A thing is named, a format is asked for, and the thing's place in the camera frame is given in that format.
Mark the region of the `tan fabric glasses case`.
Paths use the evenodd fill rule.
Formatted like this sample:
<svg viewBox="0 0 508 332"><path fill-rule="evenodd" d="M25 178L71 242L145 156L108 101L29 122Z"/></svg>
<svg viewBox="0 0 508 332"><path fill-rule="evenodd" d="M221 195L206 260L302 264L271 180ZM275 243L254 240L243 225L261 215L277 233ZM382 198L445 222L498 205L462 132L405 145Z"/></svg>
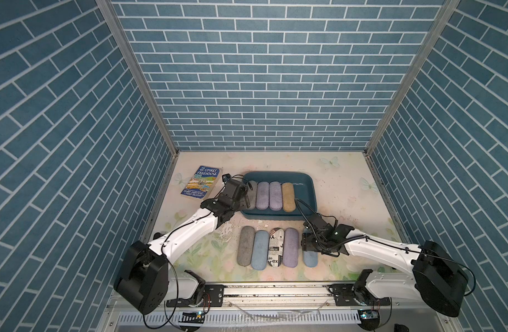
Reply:
<svg viewBox="0 0 508 332"><path fill-rule="evenodd" d="M295 190L292 183L282 184L282 208L287 213L291 213L296 209Z"/></svg>

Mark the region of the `lavender fabric glasses case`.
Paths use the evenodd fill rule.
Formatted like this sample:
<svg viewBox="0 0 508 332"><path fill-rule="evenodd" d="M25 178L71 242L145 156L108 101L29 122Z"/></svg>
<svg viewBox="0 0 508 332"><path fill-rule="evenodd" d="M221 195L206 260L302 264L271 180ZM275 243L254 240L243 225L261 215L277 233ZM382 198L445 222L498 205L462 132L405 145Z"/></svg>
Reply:
<svg viewBox="0 0 508 332"><path fill-rule="evenodd" d="M266 210L269 208L270 185L266 181L257 184L256 209Z"/></svg>

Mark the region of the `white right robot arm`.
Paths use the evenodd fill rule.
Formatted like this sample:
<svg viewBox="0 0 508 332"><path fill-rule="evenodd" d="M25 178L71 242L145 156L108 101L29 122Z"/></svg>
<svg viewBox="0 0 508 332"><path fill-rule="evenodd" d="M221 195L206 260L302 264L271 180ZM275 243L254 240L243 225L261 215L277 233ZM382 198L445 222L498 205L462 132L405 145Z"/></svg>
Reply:
<svg viewBox="0 0 508 332"><path fill-rule="evenodd" d="M303 235L304 250L331 257L361 257L395 269L394 274L363 270L352 286L354 300L372 306L394 298L425 303L436 312L456 318L468 295L467 267L438 244L395 242L369 235L350 225L331 225L323 215L305 215L309 233Z"/></svg>

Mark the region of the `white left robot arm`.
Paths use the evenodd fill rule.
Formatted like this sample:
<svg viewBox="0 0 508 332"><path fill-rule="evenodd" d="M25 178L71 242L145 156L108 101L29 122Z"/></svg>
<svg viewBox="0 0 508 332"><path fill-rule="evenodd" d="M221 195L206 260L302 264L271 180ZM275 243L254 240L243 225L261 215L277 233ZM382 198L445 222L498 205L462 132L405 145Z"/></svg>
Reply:
<svg viewBox="0 0 508 332"><path fill-rule="evenodd" d="M230 221L249 206L252 185L244 176L223 176L223 189L204 200L183 224L149 243L137 241L125 254L114 290L141 314L148 315L166 301L187 300L190 306L203 299L205 280L192 271L176 272L175 261L204 236Z"/></svg>

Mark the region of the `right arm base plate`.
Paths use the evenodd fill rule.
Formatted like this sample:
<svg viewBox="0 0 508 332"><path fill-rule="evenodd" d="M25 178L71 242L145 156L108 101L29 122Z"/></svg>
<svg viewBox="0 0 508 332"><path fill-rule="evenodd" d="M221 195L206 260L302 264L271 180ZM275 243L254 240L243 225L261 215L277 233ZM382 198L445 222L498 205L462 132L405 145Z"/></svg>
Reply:
<svg viewBox="0 0 508 332"><path fill-rule="evenodd" d="M391 305L391 299L388 297L374 297L362 285L355 286L352 283L338 283L327 286L327 290L334 297L337 307L388 307Z"/></svg>

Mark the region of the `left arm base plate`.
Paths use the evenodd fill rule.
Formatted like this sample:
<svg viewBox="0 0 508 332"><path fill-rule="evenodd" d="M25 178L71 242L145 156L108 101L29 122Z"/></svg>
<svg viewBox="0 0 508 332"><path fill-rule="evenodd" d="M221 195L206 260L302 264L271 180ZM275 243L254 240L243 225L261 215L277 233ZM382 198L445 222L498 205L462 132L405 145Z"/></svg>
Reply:
<svg viewBox="0 0 508 332"><path fill-rule="evenodd" d="M206 284L204 288L198 287L195 294L189 298L179 298L166 301L167 308L174 307L202 307L205 300L209 301L208 306L222 307L225 286L223 284Z"/></svg>

